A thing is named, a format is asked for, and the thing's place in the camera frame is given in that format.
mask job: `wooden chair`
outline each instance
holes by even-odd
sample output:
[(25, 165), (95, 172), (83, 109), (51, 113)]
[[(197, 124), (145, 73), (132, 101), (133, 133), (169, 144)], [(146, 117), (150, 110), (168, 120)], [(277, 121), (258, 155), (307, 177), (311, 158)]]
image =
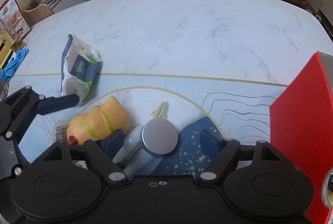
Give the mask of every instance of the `wooden chair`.
[(22, 16), (30, 27), (53, 14), (53, 10), (47, 4), (42, 4), (35, 9), (24, 10), (22, 12)]

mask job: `green rubber band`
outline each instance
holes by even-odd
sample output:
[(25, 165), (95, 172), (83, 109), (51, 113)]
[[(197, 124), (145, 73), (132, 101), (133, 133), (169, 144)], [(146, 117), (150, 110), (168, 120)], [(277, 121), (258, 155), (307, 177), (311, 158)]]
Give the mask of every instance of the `green rubber band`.
[(111, 124), (107, 114), (101, 108), (99, 109), (99, 113), (101, 114), (101, 116), (106, 124), (106, 127), (108, 128), (109, 134), (113, 133), (114, 129), (112, 127), (112, 124)]
[(99, 139), (99, 137), (96, 135), (95, 131), (90, 127), (87, 119), (84, 120), (84, 127), (86, 128), (86, 130), (88, 131), (88, 133), (91, 137), (93, 137), (94, 139)]

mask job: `round metal lid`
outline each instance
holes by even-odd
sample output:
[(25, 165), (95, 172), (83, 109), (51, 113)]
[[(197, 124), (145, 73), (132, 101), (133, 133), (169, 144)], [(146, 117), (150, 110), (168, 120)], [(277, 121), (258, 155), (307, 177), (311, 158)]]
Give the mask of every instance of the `round metal lid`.
[(141, 136), (142, 147), (150, 154), (165, 155), (172, 152), (178, 143), (174, 125), (166, 119), (156, 118), (146, 123)]

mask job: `toy hot dog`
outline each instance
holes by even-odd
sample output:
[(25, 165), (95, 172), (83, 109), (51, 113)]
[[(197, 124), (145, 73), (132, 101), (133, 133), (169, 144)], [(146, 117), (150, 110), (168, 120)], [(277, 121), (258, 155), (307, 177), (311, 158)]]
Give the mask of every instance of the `toy hot dog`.
[(67, 138), (69, 144), (83, 144), (88, 139), (104, 139), (116, 129), (126, 133), (129, 124), (126, 110), (110, 96), (101, 106), (93, 107), (89, 114), (74, 117), (69, 123)]

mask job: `screw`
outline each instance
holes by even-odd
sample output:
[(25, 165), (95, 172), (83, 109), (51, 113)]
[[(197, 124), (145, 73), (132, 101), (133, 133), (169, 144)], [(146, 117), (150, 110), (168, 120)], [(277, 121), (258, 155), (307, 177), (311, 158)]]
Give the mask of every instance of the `screw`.
[(151, 186), (151, 187), (157, 187), (157, 186), (159, 186), (159, 184), (157, 182), (150, 182), (149, 186)]
[(167, 181), (159, 181), (159, 185), (167, 185), (168, 182)]
[(125, 174), (123, 174), (122, 172), (112, 172), (109, 174), (109, 179), (111, 181), (121, 181), (124, 180), (126, 177)]
[(16, 167), (16, 168), (14, 169), (14, 173), (15, 173), (17, 176), (19, 176), (19, 175), (21, 175), (22, 170), (21, 170), (19, 167)]
[(205, 171), (202, 174), (200, 174), (201, 179), (204, 179), (205, 181), (211, 181), (216, 179), (217, 175), (210, 171)]

